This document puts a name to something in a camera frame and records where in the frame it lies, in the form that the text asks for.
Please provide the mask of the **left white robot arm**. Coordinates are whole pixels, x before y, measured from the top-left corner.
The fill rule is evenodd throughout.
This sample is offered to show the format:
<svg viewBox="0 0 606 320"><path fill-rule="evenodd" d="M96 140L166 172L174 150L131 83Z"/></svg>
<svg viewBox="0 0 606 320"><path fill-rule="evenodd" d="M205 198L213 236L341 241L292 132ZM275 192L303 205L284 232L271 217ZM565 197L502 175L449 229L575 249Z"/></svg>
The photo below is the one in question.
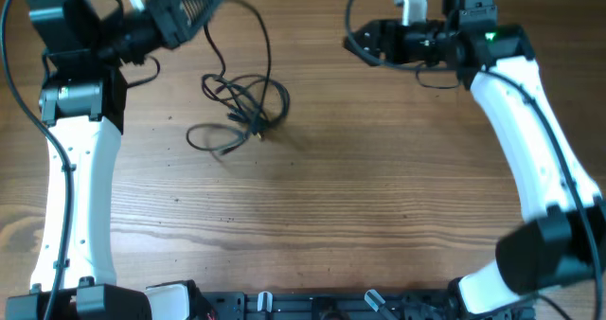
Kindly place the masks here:
<svg viewBox="0 0 606 320"><path fill-rule="evenodd" d="M215 319L190 280L146 291L116 283L110 241L112 181L131 84L125 63L190 41L223 0L116 0L105 17L89 0L27 0L45 44L39 112L49 185L43 244L9 319Z"/></svg>

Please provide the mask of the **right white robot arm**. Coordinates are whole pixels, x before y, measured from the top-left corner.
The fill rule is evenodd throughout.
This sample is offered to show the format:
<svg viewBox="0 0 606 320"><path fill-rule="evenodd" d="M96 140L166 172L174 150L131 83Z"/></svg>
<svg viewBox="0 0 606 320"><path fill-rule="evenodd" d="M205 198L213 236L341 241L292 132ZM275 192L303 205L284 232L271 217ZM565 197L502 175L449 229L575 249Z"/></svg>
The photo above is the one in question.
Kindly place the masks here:
<svg viewBox="0 0 606 320"><path fill-rule="evenodd" d="M406 302L404 316L519 319L549 290L591 281L593 315L605 289L605 199L571 149L543 88L524 29L502 25L494 0L393 0L399 19L346 28L345 48L371 66L451 72L472 94L508 161L523 224L501 238L493 260L453 280L440 305Z"/></svg>

